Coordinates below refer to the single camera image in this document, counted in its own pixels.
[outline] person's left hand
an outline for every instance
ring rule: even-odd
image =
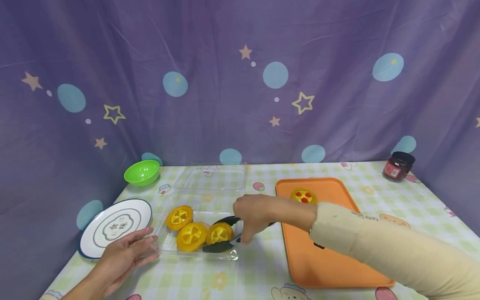
[[[151,254],[152,243],[158,237],[144,238],[152,232],[153,228],[132,232],[105,248],[102,257],[88,275],[92,280],[103,283],[105,298],[113,294],[133,270],[158,258],[157,252]]]

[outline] jar label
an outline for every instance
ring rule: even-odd
[[[400,171],[401,171],[401,169],[393,166],[390,162],[387,162],[387,164],[384,168],[385,174],[387,174],[388,176],[390,176],[392,178],[397,178],[398,175],[400,174]]]

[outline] black tongs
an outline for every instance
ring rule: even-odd
[[[214,224],[227,223],[232,227],[238,221],[241,221],[241,219],[239,217],[227,216],[227,217],[225,217],[221,220],[216,221]],[[241,234],[238,234],[238,235],[234,236],[231,240],[225,240],[225,241],[210,244],[208,246],[204,246],[202,248],[202,251],[206,252],[206,253],[221,253],[221,252],[228,251],[228,250],[232,249],[233,247],[235,247],[235,245],[232,244],[233,242],[236,242],[236,243],[241,242],[240,235]]]

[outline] green bowl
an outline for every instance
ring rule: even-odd
[[[156,160],[143,160],[131,165],[123,174],[123,179],[135,186],[147,186],[160,176],[159,171],[160,164]]]

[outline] checkered tablecloth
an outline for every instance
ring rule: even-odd
[[[275,195],[280,179],[334,177],[347,187],[362,213],[398,218],[416,230],[442,239],[480,259],[480,239],[428,188],[413,175],[402,183],[385,180],[385,162],[251,165],[245,193]],[[162,167],[161,178],[147,188],[128,186],[117,201],[129,198],[147,200],[155,212],[174,191],[174,182],[184,167]],[[297,300],[382,300],[375,289],[307,289],[297,287],[288,272],[280,224],[255,236],[248,247],[238,248],[237,261],[162,260],[137,270],[114,294],[115,300],[230,300],[281,299],[282,292]],[[42,300],[59,299],[73,288],[94,266],[78,253],[48,288]],[[400,299],[424,299],[411,289],[396,284],[382,294]]]

